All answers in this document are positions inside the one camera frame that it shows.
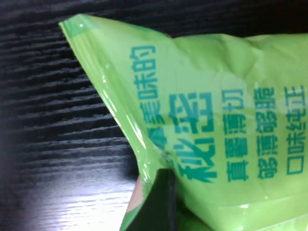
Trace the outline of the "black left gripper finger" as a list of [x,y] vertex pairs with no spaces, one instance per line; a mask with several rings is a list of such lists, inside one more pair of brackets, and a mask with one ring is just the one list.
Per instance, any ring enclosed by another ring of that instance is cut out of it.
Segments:
[[159,169],[143,204],[124,216],[125,231],[176,231],[176,183],[171,169]]

